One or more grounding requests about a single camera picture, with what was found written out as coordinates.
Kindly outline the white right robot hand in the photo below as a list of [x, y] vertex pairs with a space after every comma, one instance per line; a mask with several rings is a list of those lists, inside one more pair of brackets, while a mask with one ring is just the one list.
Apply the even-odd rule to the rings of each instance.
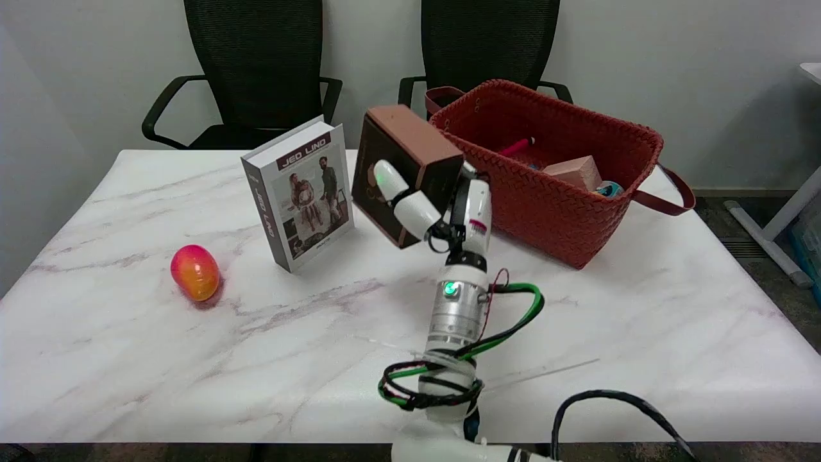
[[413, 192], [388, 161], [375, 164], [375, 180], [399, 224], [432, 251], [485, 256], [492, 228], [491, 191], [487, 177], [472, 164], [461, 164], [455, 192], [444, 209], [450, 213], [449, 222], [424, 192]]

